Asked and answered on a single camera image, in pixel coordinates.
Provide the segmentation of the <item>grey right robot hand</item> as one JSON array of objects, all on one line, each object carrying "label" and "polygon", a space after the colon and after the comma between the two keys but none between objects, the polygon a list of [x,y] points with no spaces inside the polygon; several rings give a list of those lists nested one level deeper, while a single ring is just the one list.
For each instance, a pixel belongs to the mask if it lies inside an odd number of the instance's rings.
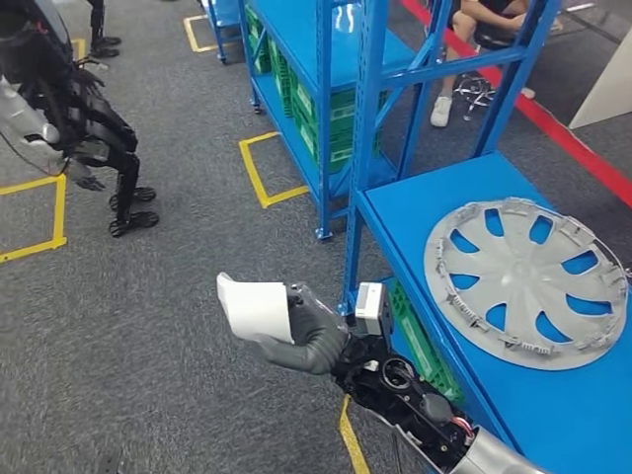
[{"label": "grey right robot hand", "polygon": [[324,305],[302,283],[286,288],[292,344],[267,335],[255,338],[267,361],[312,375],[331,372],[350,339],[341,317]]}]

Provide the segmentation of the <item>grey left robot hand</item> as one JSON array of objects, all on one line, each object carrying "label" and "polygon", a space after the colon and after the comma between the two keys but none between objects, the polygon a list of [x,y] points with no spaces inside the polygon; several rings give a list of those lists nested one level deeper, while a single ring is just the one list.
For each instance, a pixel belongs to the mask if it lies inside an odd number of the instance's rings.
[{"label": "grey left robot hand", "polygon": [[125,474],[128,469],[128,462],[122,451],[112,451],[101,456],[95,473]]}]

